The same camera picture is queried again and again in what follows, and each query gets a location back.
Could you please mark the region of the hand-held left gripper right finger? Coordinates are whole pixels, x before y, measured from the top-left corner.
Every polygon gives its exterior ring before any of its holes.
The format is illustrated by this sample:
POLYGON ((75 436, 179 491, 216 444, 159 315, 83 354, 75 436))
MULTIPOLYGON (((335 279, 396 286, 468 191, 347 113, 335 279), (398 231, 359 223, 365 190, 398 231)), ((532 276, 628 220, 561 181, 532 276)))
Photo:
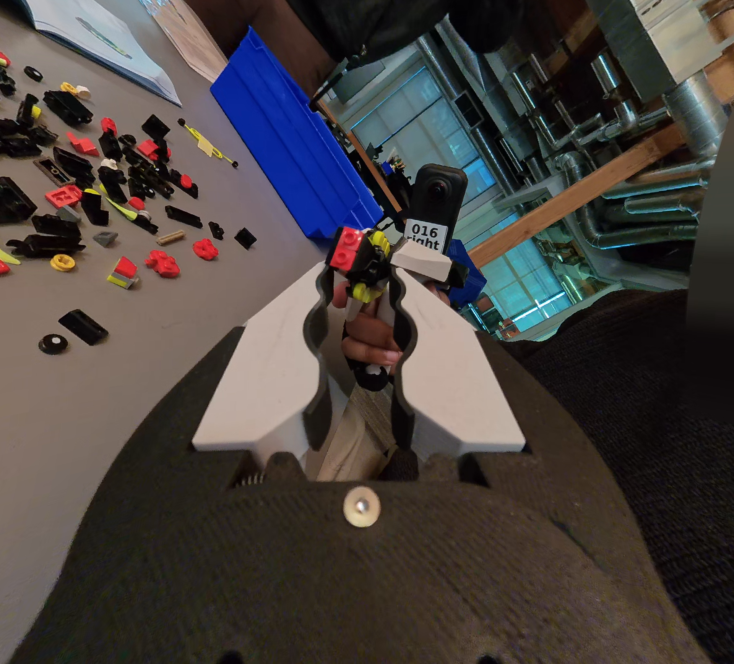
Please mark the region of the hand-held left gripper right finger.
POLYGON ((526 438, 472 326, 402 268, 389 291, 402 351, 391 403, 399 448, 422 460, 521 451, 526 438))

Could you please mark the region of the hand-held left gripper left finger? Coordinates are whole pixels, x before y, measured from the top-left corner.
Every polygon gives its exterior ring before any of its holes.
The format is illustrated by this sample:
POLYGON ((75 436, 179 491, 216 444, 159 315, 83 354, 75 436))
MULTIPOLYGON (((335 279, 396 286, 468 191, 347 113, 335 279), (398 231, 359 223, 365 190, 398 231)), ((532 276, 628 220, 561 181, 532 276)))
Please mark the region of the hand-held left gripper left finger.
POLYGON ((260 466, 291 453, 305 465, 329 433, 332 403, 320 347, 334 271, 315 265, 258 311, 192 438, 198 451, 248 450, 260 466))

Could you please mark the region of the yellow black red lego model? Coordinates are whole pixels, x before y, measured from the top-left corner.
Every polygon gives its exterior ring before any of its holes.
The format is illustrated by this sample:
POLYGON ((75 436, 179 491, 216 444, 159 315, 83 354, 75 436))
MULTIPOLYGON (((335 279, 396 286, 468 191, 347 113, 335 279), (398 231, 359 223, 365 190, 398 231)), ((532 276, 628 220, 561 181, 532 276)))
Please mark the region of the yellow black red lego model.
POLYGON ((335 234, 326 263, 346 278, 348 297, 369 304, 387 287, 390 250, 390 242, 381 230, 344 226, 335 234))

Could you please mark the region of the red lego hinge plate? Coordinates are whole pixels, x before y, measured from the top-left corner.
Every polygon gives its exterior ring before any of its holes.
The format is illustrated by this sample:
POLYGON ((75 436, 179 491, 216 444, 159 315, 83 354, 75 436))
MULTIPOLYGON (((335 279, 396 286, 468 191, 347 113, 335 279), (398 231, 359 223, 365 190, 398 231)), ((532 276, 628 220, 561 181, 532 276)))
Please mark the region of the red lego hinge plate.
POLYGON ((149 256, 145 258, 145 265, 165 279, 173 279, 180 274, 180 267, 175 258, 160 249, 150 251, 149 256))

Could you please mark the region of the red yellow lego wedge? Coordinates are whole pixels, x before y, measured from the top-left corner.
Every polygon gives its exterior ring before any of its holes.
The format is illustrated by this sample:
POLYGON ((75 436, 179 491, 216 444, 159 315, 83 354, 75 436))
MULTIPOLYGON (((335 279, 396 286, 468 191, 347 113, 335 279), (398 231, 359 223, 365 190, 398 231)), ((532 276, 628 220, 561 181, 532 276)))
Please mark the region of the red yellow lego wedge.
POLYGON ((127 257, 121 257, 109 273, 106 280, 125 290, 132 288, 139 281, 138 268, 127 257))

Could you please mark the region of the black lego slope brick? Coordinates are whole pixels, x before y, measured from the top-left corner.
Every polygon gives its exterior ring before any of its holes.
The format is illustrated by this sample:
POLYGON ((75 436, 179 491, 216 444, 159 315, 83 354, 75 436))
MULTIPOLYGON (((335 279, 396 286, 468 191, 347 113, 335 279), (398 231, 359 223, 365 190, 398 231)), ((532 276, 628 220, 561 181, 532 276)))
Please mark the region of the black lego slope brick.
POLYGON ((109 336, 107 329, 81 309, 67 312, 58 319, 58 323, 91 347, 104 341, 109 336))

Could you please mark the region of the pile of loose lego pieces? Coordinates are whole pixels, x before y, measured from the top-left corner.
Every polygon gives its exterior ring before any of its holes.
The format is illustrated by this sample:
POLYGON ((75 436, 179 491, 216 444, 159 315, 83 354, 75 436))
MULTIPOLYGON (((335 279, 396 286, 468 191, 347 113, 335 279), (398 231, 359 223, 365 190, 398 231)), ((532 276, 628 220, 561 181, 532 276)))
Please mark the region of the pile of loose lego pieces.
POLYGON ((81 223, 92 227, 101 247, 117 240, 109 229, 110 209, 156 240, 148 201, 169 201, 180 192, 199 197, 188 174, 170 167, 170 128, 151 115, 142 124, 144 139, 121 134, 112 118, 99 121, 100 137, 82 134, 94 115, 84 103, 86 87, 63 82, 42 98, 21 96, 14 117, 2 119, 2 158, 33 164, 52 189, 43 195, 50 212, 43 214, 31 196, 8 175, 1 178, 2 226, 31 225, 32 232, 11 238, 2 247, 2 275, 28 260, 47 260, 57 272, 72 272, 75 256, 87 248, 81 223))

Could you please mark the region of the lego instruction booklet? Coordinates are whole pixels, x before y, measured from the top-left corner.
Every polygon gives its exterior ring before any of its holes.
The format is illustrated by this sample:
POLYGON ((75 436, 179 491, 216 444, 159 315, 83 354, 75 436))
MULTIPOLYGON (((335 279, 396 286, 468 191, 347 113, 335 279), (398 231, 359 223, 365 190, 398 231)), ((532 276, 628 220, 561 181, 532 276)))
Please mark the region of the lego instruction booklet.
POLYGON ((145 53, 126 23, 97 1, 19 2, 39 33, 180 106, 169 76, 145 53))

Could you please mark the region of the person's right hand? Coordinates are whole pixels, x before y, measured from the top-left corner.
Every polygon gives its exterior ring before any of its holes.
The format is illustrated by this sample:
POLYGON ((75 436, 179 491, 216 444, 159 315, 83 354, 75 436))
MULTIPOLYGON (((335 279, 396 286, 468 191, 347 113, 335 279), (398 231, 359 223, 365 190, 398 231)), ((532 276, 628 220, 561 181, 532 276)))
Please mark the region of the person's right hand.
POLYGON ((402 352, 393 335, 393 325, 381 318, 385 293, 378 300, 363 304, 353 320, 344 323, 341 348, 347 360, 368 366, 382 366, 394 375, 402 352))

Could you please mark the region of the blue jacket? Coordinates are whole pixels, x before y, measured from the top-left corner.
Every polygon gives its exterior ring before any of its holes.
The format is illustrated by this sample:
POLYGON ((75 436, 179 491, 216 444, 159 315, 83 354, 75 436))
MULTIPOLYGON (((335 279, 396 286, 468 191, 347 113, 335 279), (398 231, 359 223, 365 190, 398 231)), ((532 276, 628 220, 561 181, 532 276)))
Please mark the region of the blue jacket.
POLYGON ((449 256, 453 261, 468 269, 464 286, 461 289, 453 287, 448 292, 450 304, 456 309, 460 309, 466 304, 478 300, 487 284, 487 278, 473 264, 461 240, 457 238, 451 240, 446 256, 449 256))

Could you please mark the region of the person's beige trouser leg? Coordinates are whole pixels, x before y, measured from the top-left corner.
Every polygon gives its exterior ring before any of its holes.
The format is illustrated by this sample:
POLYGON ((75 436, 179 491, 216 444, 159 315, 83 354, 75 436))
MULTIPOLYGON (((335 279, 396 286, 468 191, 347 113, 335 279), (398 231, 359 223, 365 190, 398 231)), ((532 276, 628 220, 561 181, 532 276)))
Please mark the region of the person's beige trouser leg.
POLYGON ((393 386, 379 392, 355 385, 325 445, 307 458, 307 476, 319 482, 376 479, 396 447, 391 426, 393 386))

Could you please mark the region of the wooden beam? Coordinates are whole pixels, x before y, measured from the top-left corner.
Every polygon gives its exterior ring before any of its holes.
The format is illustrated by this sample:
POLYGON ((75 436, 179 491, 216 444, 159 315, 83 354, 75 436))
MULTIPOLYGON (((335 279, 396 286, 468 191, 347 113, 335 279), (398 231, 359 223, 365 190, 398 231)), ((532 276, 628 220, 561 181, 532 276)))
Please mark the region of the wooden beam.
POLYGON ((657 131, 610 163, 583 177, 580 182, 567 187, 537 209, 473 247, 468 251, 469 258, 478 268, 491 263, 549 225, 572 214, 613 186, 626 181, 684 145, 684 137, 676 124, 657 131))

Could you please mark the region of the blue plastic bin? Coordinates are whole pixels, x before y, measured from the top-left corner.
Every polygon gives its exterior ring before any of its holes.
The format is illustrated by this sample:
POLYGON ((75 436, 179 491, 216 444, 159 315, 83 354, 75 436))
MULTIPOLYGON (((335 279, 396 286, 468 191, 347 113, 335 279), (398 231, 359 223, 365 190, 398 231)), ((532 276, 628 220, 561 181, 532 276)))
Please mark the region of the blue plastic bin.
POLYGON ((309 99, 253 29, 211 86, 308 238, 373 228, 383 211, 309 99))

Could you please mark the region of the metal ventilation ducts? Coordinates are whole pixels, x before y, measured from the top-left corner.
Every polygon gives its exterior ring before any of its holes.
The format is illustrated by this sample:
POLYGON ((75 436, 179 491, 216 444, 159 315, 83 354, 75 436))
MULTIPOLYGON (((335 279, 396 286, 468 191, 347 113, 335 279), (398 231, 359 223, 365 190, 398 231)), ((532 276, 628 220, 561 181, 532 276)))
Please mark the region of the metal ventilation ducts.
POLYGON ((707 76, 728 65, 732 79, 732 34, 720 40, 705 10, 714 1, 527 0, 523 25, 492 54, 441 22, 464 97, 499 131, 476 131, 506 192, 497 206, 520 219, 676 124, 684 146, 555 223, 570 219, 593 252, 694 241, 732 100, 707 76))

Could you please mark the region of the glossy printed sheet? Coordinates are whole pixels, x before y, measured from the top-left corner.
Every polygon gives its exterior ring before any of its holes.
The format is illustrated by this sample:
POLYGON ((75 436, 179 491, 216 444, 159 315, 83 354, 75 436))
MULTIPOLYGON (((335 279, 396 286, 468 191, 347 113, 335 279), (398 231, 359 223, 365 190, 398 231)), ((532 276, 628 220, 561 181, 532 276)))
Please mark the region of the glossy printed sheet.
POLYGON ((188 66, 213 83, 227 58, 183 0, 139 0, 188 66))

